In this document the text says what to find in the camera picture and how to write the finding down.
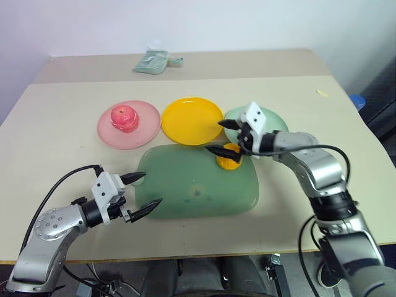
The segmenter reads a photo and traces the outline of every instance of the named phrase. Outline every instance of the red apple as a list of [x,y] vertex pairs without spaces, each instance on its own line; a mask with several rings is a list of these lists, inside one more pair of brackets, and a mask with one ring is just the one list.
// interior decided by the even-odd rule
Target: red apple
[[125,133],[130,133],[137,128],[139,116],[128,105],[118,105],[111,110],[111,123]]

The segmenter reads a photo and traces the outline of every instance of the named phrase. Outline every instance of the pink plate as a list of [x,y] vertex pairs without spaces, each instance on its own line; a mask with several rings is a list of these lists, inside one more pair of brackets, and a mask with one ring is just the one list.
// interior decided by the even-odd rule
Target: pink plate
[[[115,128],[111,123],[111,110],[118,105],[129,105],[139,116],[138,127],[130,133]],[[143,101],[124,101],[106,110],[98,121],[99,138],[110,147],[120,150],[134,149],[151,141],[159,132],[161,117],[158,110]]]

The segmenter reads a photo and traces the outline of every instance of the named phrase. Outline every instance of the table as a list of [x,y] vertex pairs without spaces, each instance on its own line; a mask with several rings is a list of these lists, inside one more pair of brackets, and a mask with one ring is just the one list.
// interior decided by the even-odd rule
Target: table
[[[215,102],[224,113],[250,101],[277,112],[290,131],[306,131],[336,145],[351,160],[350,194],[380,244],[394,243],[396,170],[337,81],[306,50],[184,53],[183,68],[152,76],[131,72],[142,55],[53,58],[29,85],[0,127],[1,263],[13,263],[25,230],[50,187],[68,171],[102,164],[111,173],[137,168],[149,148],[172,144],[163,131],[148,144],[116,150],[97,136],[97,120],[111,105],[143,100],[160,113],[182,97]],[[225,140],[222,133],[217,140]],[[80,236],[68,260],[137,260],[164,257],[291,252],[312,214],[294,174],[271,158],[254,160],[260,199],[251,211],[229,217],[114,220]],[[74,175],[45,209],[90,197],[92,172]],[[136,209],[134,188],[127,207]],[[309,236],[303,249],[314,249]]]

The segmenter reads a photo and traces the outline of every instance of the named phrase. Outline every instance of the blue object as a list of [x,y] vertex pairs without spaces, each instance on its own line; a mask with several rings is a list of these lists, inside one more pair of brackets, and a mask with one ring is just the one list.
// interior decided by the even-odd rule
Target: blue object
[[366,99],[364,99],[361,95],[352,94],[349,95],[356,109],[359,111],[366,105]]

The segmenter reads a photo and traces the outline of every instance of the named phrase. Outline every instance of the green plastic tray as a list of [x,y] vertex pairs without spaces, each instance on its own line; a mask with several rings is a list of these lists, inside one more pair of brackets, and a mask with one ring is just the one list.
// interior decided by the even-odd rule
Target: green plastic tray
[[143,155],[139,171],[147,175],[135,188],[137,206],[163,199],[150,218],[234,215],[252,209],[259,198],[249,157],[237,170],[227,171],[203,147],[161,145]]

